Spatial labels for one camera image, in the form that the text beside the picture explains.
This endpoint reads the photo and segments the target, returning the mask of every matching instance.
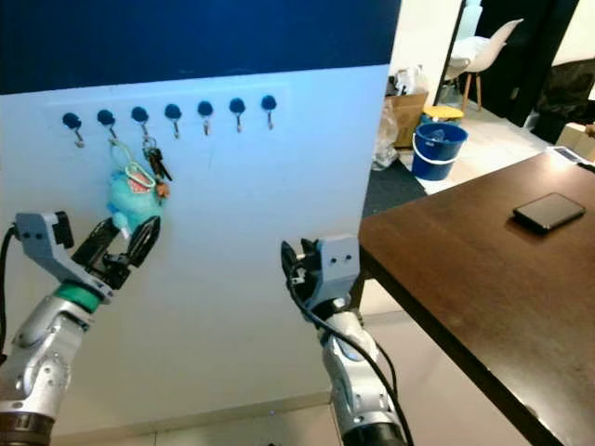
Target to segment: wooden table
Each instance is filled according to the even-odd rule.
[[[553,191],[587,214],[546,236],[509,220]],[[360,244],[368,277],[529,441],[595,445],[595,175],[538,155],[366,218]]]

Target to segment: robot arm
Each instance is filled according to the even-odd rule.
[[[304,316],[320,329],[344,444],[404,446],[402,429],[407,438],[411,436],[396,396],[390,396],[390,386],[378,375],[377,344],[349,310],[349,292],[359,274],[357,239],[340,236],[301,243],[303,256],[282,244],[287,288]]]
[[[69,258],[73,246],[68,218],[18,214],[16,233],[26,256],[55,276],[59,288],[45,297],[19,328],[11,355],[0,367],[0,446],[45,446],[70,381],[71,364],[100,303],[140,266],[159,235],[160,219],[145,221],[126,253],[111,255],[118,234],[110,219],[99,223]]]

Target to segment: floor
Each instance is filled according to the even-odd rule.
[[[443,181],[420,183],[428,194],[487,174],[543,151],[528,131],[471,103],[462,127],[469,140]],[[405,166],[412,156],[401,154]],[[417,446],[527,446],[499,410],[446,357],[376,282],[367,281],[362,313],[366,327],[398,370],[400,398]],[[339,445],[328,405],[292,413],[199,426],[86,446],[301,446]]]

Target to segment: black cable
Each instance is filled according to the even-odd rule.
[[[7,341],[7,297],[5,293],[5,280],[7,275],[7,255],[10,238],[17,233],[14,226],[11,226],[4,236],[2,248],[0,248],[0,365],[6,360],[4,345]]]
[[[394,394],[398,398],[399,397],[399,390],[397,388],[397,373],[394,370],[394,365],[392,364],[392,361],[390,360],[389,354],[384,350],[384,348],[382,348],[382,346],[378,343],[378,341],[375,340],[375,342],[376,342],[376,347],[378,348],[378,350],[380,350],[380,353],[384,357],[384,361],[386,361],[387,364],[389,365],[389,369],[390,369],[390,380],[392,381],[392,391],[394,392]]]
[[[387,380],[386,376],[380,370],[380,367],[378,367],[378,364],[376,364],[376,362],[372,359],[372,357],[370,357],[370,355],[368,355],[368,353],[362,347],[360,347],[358,344],[353,342],[351,339],[346,337],[341,332],[338,332],[337,330],[335,330],[328,323],[326,323],[325,321],[320,319],[318,316],[316,316],[314,313],[312,313],[309,309],[307,309],[306,306],[304,305],[304,303],[298,297],[298,295],[296,293],[296,289],[294,287],[294,284],[291,282],[291,279],[292,279],[293,275],[296,273],[296,271],[298,270],[298,268],[300,268],[300,266],[295,265],[289,271],[289,274],[287,274],[287,289],[289,290],[289,295],[291,295],[292,300],[295,302],[297,307],[301,310],[302,314],[304,314],[308,319],[311,320],[311,322],[314,324],[314,326],[316,326],[317,328],[323,328],[325,331],[327,331],[328,333],[330,333],[337,339],[340,339],[341,341],[346,343],[348,346],[353,348],[355,351],[357,351],[360,355],[362,355],[362,357],[365,359],[365,361],[368,363],[368,365],[370,367],[372,367],[372,370],[377,375],[378,379],[382,383],[382,386],[384,386],[384,388],[386,389],[390,400],[392,401],[394,410],[397,413],[397,417],[399,418],[399,421],[401,422],[401,427],[403,428],[403,433],[404,433],[405,439],[407,441],[407,446],[415,446],[414,442],[413,442],[413,437],[411,435],[411,430],[409,430],[409,425],[407,424],[405,414],[403,412],[401,404],[399,404],[397,395],[390,387],[389,381]]]

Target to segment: black phone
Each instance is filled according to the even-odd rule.
[[[513,209],[519,223],[539,233],[545,233],[583,216],[587,209],[559,193],[550,193]]]

